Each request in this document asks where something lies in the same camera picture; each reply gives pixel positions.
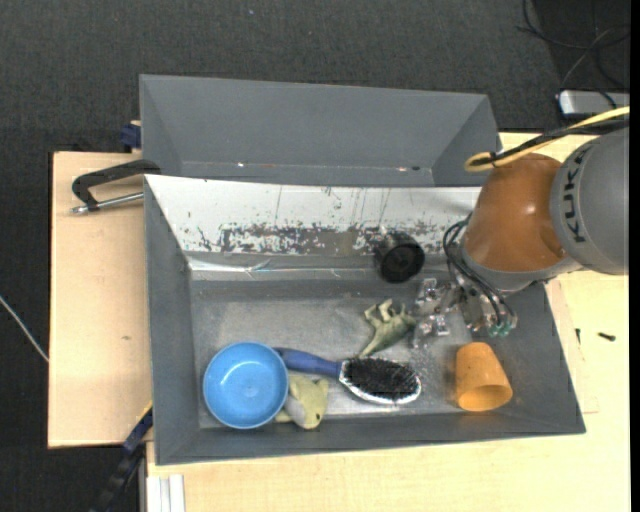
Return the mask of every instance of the dark carpet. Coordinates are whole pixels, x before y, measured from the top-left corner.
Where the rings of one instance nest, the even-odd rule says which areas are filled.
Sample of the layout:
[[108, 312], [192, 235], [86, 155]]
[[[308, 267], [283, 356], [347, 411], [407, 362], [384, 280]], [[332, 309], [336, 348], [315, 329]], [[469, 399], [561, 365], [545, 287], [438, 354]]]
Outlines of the dark carpet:
[[[529, 13], [552, 37], [588, 47], [630, 22], [630, 4], [538, 0]], [[485, 93], [500, 129], [526, 131], [564, 123], [554, 94], [569, 71], [566, 86], [629, 87], [628, 41], [572, 70], [584, 49], [523, 26], [513, 0], [5, 0], [0, 294], [46, 347], [48, 154], [122, 151], [140, 73]], [[2, 309], [0, 361], [0, 510], [87, 510], [118, 449], [46, 450], [47, 366]], [[135, 494], [119, 509], [135, 510]]]

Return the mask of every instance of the blue handle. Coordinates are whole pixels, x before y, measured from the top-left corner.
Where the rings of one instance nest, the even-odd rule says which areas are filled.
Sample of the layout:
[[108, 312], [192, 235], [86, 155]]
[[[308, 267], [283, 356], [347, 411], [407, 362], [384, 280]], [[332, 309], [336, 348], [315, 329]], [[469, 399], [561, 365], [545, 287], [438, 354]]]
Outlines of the blue handle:
[[282, 357], [284, 364], [290, 370], [297, 370], [305, 373], [317, 373], [338, 379], [342, 370], [342, 362], [327, 361], [321, 357], [294, 350], [291, 348], [277, 348], [276, 351]]
[[142, 147], [142, 128], [135, 124], [126, 124], [120, 130], [120, 142], [130, 148]]

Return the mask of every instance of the gray metal tray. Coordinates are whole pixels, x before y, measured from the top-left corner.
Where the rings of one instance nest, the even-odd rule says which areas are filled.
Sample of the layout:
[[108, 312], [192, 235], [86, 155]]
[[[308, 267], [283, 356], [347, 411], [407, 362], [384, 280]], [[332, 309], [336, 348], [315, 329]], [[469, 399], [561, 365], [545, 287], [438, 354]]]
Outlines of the gray metal tray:
[[[147, 176], [144, 193], [158, 464], [584, 432], [539, 285], [511, 298], [518, 328], [488, 340], [514, 389], [496, 411], [467, 413], [455, 405], [455, 351], [470, 337], [462, 318], [450, 314], [450, 336], [381, 353], [420, 373], [424, 391], [412, 404], [373, 406], [334, 384], [315, 431], [275, 423], [252, 431], [223, 427], [200, 393], [217, 350], [255, 340], [332, 359], [354, 355], [371, 335], [366, 308], [387, 298], [410, 305], [421, 279], [448, 278], [442, 233], [471, 211], [478, 189]], [[370, 237], [384, 228], [407, 231], [422, 245], [427, 263], [420, 276], [399, 285], [377, 276]]]
[[300, 185], [465, 186], [499, 149], [482, 94], [142, 75], [142, 151], [163, 174]]

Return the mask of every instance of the blue plastic bowl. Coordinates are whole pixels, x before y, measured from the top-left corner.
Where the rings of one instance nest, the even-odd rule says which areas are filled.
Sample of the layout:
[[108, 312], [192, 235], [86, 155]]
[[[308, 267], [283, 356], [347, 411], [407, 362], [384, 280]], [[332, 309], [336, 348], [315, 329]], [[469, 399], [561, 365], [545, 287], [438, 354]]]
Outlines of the blue plastic bowl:
[[250, 341], [220, 350], [207, 366], [202, 386], [211, 414], [238, 429], [271, 421], [282, 409], [288, 390], [289, 374], [280, 355]]

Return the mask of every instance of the orange plastic cup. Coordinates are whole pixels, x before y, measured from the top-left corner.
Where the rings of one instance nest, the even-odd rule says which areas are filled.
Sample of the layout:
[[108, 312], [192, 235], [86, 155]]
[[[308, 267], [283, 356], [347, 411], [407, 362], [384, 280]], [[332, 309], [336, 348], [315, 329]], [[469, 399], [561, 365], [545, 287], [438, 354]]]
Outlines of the orange plastic cup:
[[466, 411], [490, 411], [506, 404], [513, 390], [493, 349], [474, 341], [456, 355], [456, 395]]

